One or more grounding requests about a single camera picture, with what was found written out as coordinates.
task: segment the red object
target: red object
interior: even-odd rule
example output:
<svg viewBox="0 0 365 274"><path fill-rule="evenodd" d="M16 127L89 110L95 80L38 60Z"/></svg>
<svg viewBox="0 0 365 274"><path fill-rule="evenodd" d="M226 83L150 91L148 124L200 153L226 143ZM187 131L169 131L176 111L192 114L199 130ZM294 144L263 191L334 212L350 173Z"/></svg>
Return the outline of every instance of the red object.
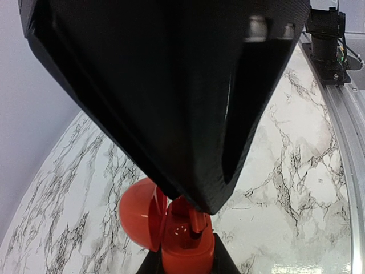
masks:
<svg viewBox="0 0 365 274"><path fill-rule="evenodd" d="M161 244L166 274L209 274L214 260L210 216L197 212L185 198L169 205L151 179L132 185L121 197L119 216L128 236L157 252Z"/></svg>

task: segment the black base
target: black base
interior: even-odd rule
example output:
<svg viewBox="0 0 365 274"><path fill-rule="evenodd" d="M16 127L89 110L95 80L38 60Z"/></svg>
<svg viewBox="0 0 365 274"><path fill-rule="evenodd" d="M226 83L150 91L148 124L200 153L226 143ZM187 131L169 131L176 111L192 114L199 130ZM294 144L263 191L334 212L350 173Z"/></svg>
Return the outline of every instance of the black base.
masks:
<svg viewBox="0 0 365 274"><path fill-rule="evenodd" d="M216 233L214 233L214 238L216 240L216 247L214 249L214 263L211 274L240 274ZM137 271L137 274L165 274L162 266L161 250L158 253L150 251Z"/></svg>
<svg viewBox="0 0 365 274"><path fill-rule="evenodd" d="M308 60L312 63L315 73L322 85L343 85L351 82L349 75L337 61L324 62L315 60L312 56L311 47L312 43L303 43L304 52L307 55Z"/></svg>

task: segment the marble surface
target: marble surface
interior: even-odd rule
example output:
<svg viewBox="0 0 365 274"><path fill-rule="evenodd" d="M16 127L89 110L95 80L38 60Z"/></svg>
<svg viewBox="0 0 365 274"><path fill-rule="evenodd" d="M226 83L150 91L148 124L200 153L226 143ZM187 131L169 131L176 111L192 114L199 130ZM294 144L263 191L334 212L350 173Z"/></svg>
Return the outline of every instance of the marble surface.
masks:
<svg viewBox="0 0 365 274"><path fill-rule="evenodd" d="M134 274L147 251L122 230L117 203L144 176L80 113L23 197L0 247L0 273ZM241 273L351 272L341 159L299 48L233 196L212 220Z"/></svg>

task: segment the black bracket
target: black bracket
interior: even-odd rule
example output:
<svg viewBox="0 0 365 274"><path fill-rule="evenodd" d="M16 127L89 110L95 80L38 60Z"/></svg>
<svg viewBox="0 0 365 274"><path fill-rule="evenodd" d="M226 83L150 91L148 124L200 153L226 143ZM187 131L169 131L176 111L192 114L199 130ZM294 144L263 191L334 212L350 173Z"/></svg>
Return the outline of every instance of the black bracket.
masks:
<svg viewBox="0 0 365 274"><path fill-rule="evenodd" d="M312 42L304 43L303 49L323 85L351 82L347 74L345 26L345 13L339 13L335 7L310 11L306 31ZM344 41L343 48L339 47L339 38Z"/></svg>

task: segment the white marble pattern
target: white marble pattern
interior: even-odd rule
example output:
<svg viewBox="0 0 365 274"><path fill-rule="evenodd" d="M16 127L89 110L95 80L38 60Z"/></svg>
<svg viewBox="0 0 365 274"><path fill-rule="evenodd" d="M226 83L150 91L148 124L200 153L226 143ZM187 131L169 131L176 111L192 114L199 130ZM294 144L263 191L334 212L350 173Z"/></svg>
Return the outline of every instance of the white marble pattern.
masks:
<svg viewBox="0 0 365 274"><path fill-rule="evenodd" d="M144 174L80 113L61 137L0 247L0 273L136 273L120 195ZM259 123L233 196L213 216L241 273L351 271L343 168L326 106L299 48Z"/></svg>

